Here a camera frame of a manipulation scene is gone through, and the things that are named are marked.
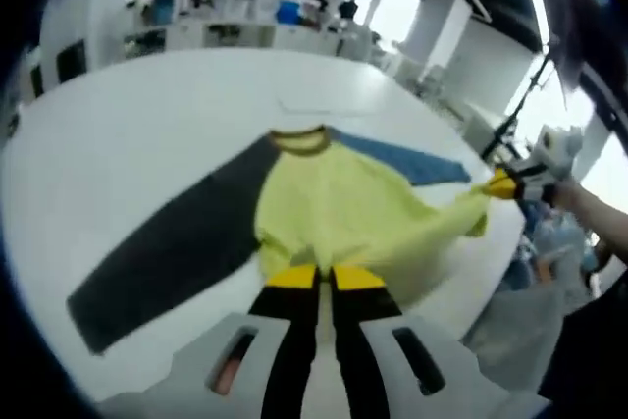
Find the person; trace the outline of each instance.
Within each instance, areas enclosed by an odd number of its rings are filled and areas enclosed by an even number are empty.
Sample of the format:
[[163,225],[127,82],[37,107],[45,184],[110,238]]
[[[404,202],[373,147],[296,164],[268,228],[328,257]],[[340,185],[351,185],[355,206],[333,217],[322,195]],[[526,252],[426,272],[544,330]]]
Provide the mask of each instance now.
[[[628,264],[627,214],[571,180],[556,186],[553,203],[571,212]],[[624,410],[627,322],[628,272],[602,297],[565,317],[539,394],[566,416],[603,417]]]
[[319,29],[327,26],[331,19],[330,13],[327,10],[329,5],[330,3],[327,0],[321,0],[321,3],[316,13],[316,24]]
[[357,7],[355,0],[345,0],[338,7],[340,18],[343,20],[353,20],[357,12]]

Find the robotic hand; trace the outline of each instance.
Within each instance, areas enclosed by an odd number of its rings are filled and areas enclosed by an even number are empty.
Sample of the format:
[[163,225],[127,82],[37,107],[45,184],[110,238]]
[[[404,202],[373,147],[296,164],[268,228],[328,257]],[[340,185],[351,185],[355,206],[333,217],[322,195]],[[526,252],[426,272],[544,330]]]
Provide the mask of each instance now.
[[555,185],[571,174],[582,140],[578,128],[565,131],[544,126],[530,157],[497,168],[482,191],[504,200],[542,200],[551,204]]
[[[247,314],[228,315],[177,352],[168,377],[98,411],[112,419],[298,419],[316,354],[321,281],[316,263],[269,279]],[[492,383],[461,343],[402,315],[368,270],[334,266],[329,284],[351,419],[530,419],[549,407],[535,392]],[[223,365],[236,372],[217,389]]]

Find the white wall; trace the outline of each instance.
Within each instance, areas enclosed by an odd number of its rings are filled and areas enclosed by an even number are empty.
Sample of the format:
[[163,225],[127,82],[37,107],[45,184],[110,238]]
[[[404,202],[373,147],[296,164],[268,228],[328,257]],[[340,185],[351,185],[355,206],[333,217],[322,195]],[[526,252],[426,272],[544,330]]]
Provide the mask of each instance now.
[[86,38],[90,0],[48,0],[41,21],[41,75],[44,90],[59,84],[57,55]]
[[471,19],[447,70],[447,93],[502,114],[534,58],[525,46]]
[[125,0],[48,0],[39,39],[44,90],[59,84],[57,55],[82,39],[89,70],[111,64],[115,17],[124,8]]

